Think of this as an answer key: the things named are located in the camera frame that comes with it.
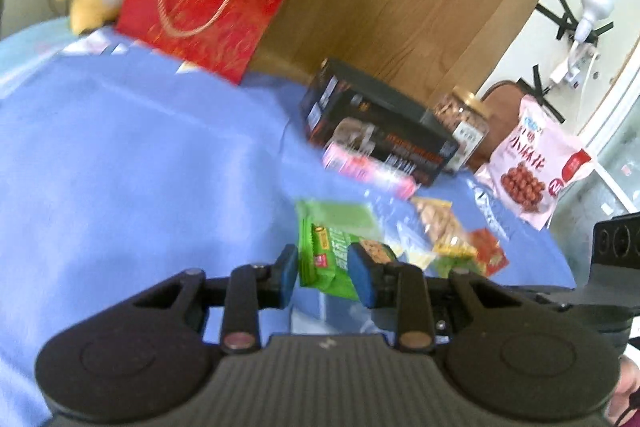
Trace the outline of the person right hand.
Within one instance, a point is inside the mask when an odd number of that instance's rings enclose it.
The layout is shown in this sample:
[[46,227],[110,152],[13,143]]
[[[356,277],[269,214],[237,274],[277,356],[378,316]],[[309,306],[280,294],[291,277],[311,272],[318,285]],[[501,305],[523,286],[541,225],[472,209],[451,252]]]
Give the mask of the person right hand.
[[626,355],[620,358],[620,378],[606,418],[613,426],[639,425],[639,367]]

